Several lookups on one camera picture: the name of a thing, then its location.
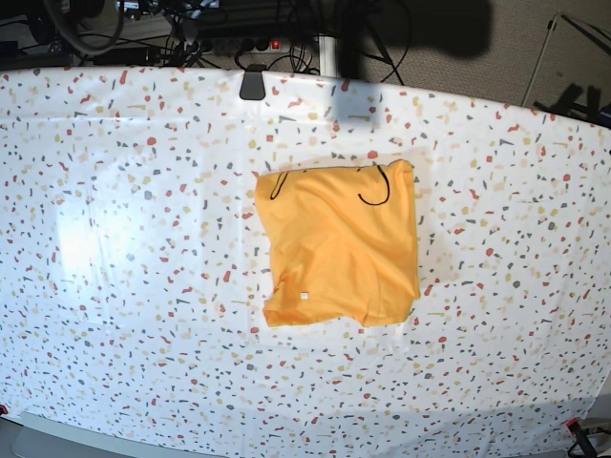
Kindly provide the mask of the yellow T-shirt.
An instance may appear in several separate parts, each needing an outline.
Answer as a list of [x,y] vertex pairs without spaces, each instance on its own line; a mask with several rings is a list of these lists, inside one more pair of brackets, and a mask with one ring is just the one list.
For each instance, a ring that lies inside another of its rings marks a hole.
[[260,176],[255,205],[270,241],[268,326],[409,316],[420,296],[409,162]]

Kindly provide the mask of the black table clamp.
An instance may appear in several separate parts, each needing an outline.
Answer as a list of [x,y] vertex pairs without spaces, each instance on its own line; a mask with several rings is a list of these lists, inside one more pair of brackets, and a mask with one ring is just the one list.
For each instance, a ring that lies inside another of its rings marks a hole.
[[261,101],[265,99],[265,86],[263,83],[263,72],[266,66],[262,64],[251,64],[245,70],[240,88],[240,99],[245,101]]

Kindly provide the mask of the terrazzo patterned table cloth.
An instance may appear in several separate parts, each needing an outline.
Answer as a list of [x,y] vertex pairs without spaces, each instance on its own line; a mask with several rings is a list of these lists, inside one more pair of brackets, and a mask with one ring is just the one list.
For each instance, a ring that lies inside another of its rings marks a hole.
[[[1,76],[1,405],[157,451],[565,448],[610,378],[610,133],[493,101],[240,71]],[[270,327],[259,177],[405,160],[400,323]]]

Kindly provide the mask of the white power strip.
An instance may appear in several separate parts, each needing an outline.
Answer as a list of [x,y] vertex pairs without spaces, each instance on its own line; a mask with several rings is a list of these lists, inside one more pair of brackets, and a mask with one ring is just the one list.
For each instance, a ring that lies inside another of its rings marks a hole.
[[193,43],[177,41],[172,45],[180,51],[201,52],[203,55],[230,56],[237,52],[280,54],[288,52],[291,41],[279,37],[217,37],[196,39]]

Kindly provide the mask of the red black clamp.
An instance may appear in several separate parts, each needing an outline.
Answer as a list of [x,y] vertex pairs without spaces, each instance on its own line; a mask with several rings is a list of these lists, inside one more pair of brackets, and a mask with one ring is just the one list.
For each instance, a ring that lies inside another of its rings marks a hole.
[[597,451],[590,442],[588,434],[581,428],[579,421],[574,418],[569,420],[566,426],[575,438],[574,444],[567,450],[567,456],[571,458],[597,458]]

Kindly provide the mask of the white metal post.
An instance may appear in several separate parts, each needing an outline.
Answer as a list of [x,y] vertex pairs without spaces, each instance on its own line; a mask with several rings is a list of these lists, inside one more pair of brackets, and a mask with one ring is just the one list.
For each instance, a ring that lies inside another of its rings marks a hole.
[[337,67],[337,39],[333,36],[319,35],[318,46],[320,75],[336,78],[339,74]]

